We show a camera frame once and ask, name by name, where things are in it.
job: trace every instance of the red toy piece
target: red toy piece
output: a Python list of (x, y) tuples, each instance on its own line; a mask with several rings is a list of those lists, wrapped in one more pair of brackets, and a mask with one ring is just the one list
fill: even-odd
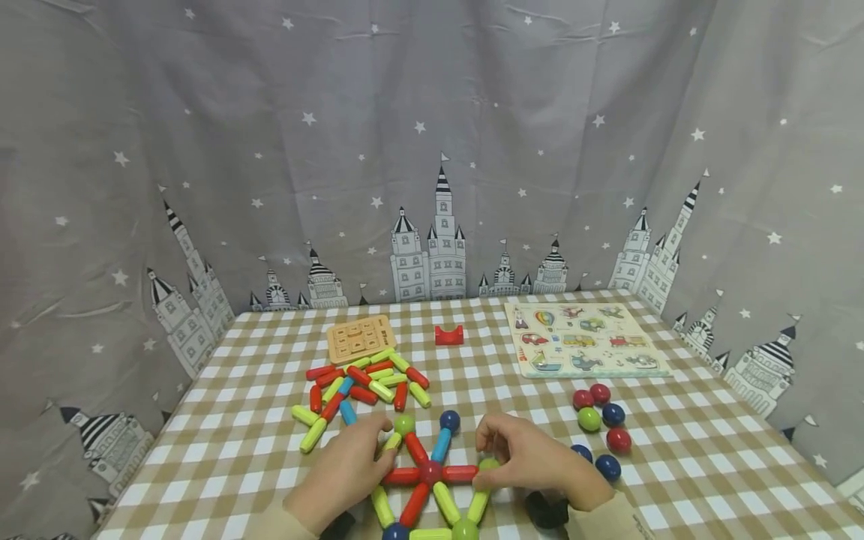
[(314, 381), (321, 375), (326, 375), (329, 372), (336, 371), (336, 366), (333, 364), (323, 365), (322, 367), (315, 367), (314, 369), (308, 370), (306, 372), (306, 380)]
[(429, 498), (429, 490), (430, 488), (426, 484), (417, 484), (417, 487), (414, 488), (414, 492), (411, 494), (411, 498), (408, 499), (408, 504), (402, 510), (402, 515), (399, 516), (399, 523), (409, 529), (414, 528), (417, 518), (420, 517), (420, 512), (423, 511), (423, 507), (426, 505), (426, 499)]
[(355, 383), (362, 384), (363, 386), (368, 386), (372, 382), (372, 377), (363, 373), (363, 370), (359, 369), (356, 365), (348, 366), (347, 375), (354, 379)]
[(594, 397), (595, 403), (603, 405), (612, 397), (612, 392), (605, 384), (597, 383), (591, 385), (591, 396)]
[(309, 389), (309, 408), (316, 415), (321, 413), (321, 387), (317, 384), (313, 384)]
[(408, 399), (408, 383), (396, 385), (396, 397), (393, 398), (393, 408), (397, 412), (405, 410), (405, 400)]
[(441, 330), (441, 327), (435, 327), (435, 346), (462, 345), (463, 343), (465, 343), (465, 335), (462, 332), (462, 325), (449, 332)]
[(417, 438), (416, 433), (410, 431), (407, 435), (405, 435), (405, 446), (408, 447), (408, 453), (411, 454), (411, 459), (414, 462), (421, 466), (426, 461), (429, 461), (429, 457), (426, 455), (426, 450), (423, 448), (423, 445), (420, 443), (420, 439)]
[(420, 483), (420, 469), (400, 467), (390, 471), (381, 483), (387, 486), (416, 486)]
[(614, 453), (626, 454), (630, 452), (632, 439), (626, 429), (612, 428), (606, 433), (606, 444)]
[(586, 407), (594, 407), (594, 396), (587, 390), (577, 390), (573, 392), (573, 407), (576, 410)]
[(470, 484), (480, 469), (476, 465), (451, 465), (442, 469), (445, 484), (464, 482)]
[(378, 396), (375, 395), (375, 392), (367, 390), (362, 386), (357, 386), (356, 384), (348, 391), (348, 395), (367, 405), (374, 405), (378, 402)]
[(424, 390), (429, 389), (429, 379), (425, 378), (418, 370), (414, 369), (413, 367), (409, 367), (407, 370), (405, 370), (405, 375), (408, 375), (409, 379), (421, 385)]
[(339, 404), (342, 403), (342, 400), (345, 399), (345, 396), (342, 395), (341, 392), (336, 392), (336, 395), (333, 396), (333, 399), (327, 402), (327, 405), (324, 406), (324, 410), (321, 412), (321, 418), (327, 420), (327, 423), (333, 420), (333, 417), (336, 416), (336, 411), (339, 410)]
[(385, 360), (383, 362), (378, 362), (377, 364), (372, 364), (366, 368), (366, 373), (380, 372), (381, 370), (385, 370), (388, 367), (393, 367), (392, 360)]

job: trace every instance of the wooden block toy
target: wooden block toy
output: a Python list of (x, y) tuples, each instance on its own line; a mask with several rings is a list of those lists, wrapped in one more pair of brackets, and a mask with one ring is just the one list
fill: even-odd
[(332, 364), (345, 364), (395, 346), (393, 328), (385, 315), (357, 319), (327, 329), (327, 348)]

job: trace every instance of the yellow magnetic stick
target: yellow magnetic stick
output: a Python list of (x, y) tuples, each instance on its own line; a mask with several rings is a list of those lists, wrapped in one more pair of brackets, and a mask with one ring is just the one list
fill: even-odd
[(417, 400), (421, 407), (424, 409), (428, 409), (432, 404), (432, 400), (429, 399), (429, 394), (423, 389), (423, 387), (414, 381), (411, 381), (408, 384), (408, 390), (411, 392), (411, 395)]
[(327, 391), (324, 392), (324, 395), (323, 395), (323, 396), (321, 396), (321, 401), (324, 402), (324, 403), (327, 403), (328, 401), (330, 401), (331, 399), (333, 399), (333, 396), (335, 396), (335, 395), (336, 395), (336, 392), (339, 391), (339, 387), (342, 386), (342, 382), (343, 382), (344, 380), (345, 380), (344, 377), (337, 377), (337, 378), (336, 378), (336, 379), (335, 379), (335, 380), (330, 384), (330, 386), (327, 387)]
[(300, 441), (300, 451), (304, 454), (311, 452), (312, 448), (315, 448), (315, 445), (318, 444), (318, 440), (321, 439), (321, 434), (324, 433), (325, 429), (327, 429), (327, 420), (324, 418), (315, 420), (312, 427), (309, 428), (309, 432)]
[[(480, 462), (480, 470), (494, 469), (498, 465), (495, 458), (486, 458)], [(480, 524), (480, 520), (483, 519), (483, 512), (486, 511), (486, 503), (488, 502), (489, 492), (474, 492), (474, 496), (471, 498), (471, 505), (468, 506), (468, 521)]]
[(399, 356), (398, 353), (393, 353), (390, 355), (390, 362), (402, 373), (408, 371), (408, 368), (411, 367), (411, 364), (408, 363), (407, 360)]
[(414, 529), (409, 535), (410, 540), (452, 540), (450, 529)]
[(291, 407), (291, 415), (297, 420), (299, 423), (305, 424), (309, 427), (315, 423), (315, 420), (318, 420), (318, 415), (316, 415), (311, 410), (303, 407), (302, 405), (295, 405)]
[(391, 386), (396, 386), (399, 383), (407, 383), (408, 375), (404, 373), (397, 373), (396, 375), (390, 375), (389, 377), (383, 377), (378, 380), (381, 384), (390, 388)]
[(390, 509), (390, 503), (387, 502), (387, 493), (381, 486), (375, 486), (375, 489), (372, 490), (372, 508), (375, 509), (375, 515), (378, 516), (378, 522), (381, 523), (382, 529), (386, 529), (396, 522), (393, 510)]
[(369, 377), (371, 377), (373, 381), (378, 381), (384, 377), (389, 377), (392, 374), (393, 374), (393, 368), (387, 367), (387, 368), (384, 368), (383, 370), (378, 370), (376, 372), (370, 373)]
[(383, 399), (386, 403), (393, 403), (393, 398), (396, 397), (396, 394), (393, 391), (378, 381), (372, 381), (369, 383), (369, 390), (378, 394), (378, 397)]
[(436, 482), (432, 485), (432, 494), (435, 495), (435, 502), (438, 503), (438, 508), (444, 514), (444, 519), (452, 527), (454, 523), (459, 521), (462, 516), (459, 515), (459, 508), (456, 507), (453, 497), (450, 496), (450, 490), (444, 482)]

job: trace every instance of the hand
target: hand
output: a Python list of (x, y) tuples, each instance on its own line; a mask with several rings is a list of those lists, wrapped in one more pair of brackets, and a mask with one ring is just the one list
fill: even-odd
[(492, 452), (501, 464), (474, 477), (477, 490), (557, 489), (581, 511), (592, 511), (615, 494), (588, 460), (523, 418), (504, 413), (483, 416), (477, 427), (477, 451)]
[(366, 416), (342, 429), (318, 455), (318, 461), (283, 500), (283, 508), (319, 536), (343, 511), (366, 498), (396, 461), (396, 449), (378, 461), (378, 432), (390, 431), (384, 414)]

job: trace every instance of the gray curtain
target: gray curtain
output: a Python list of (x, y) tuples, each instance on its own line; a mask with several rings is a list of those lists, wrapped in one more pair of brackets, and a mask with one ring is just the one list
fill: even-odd
[(855, 497), (862, 21), (0, 2), (0, 537), (90, 534), (235, 314), (575, 288), (637, 291)]

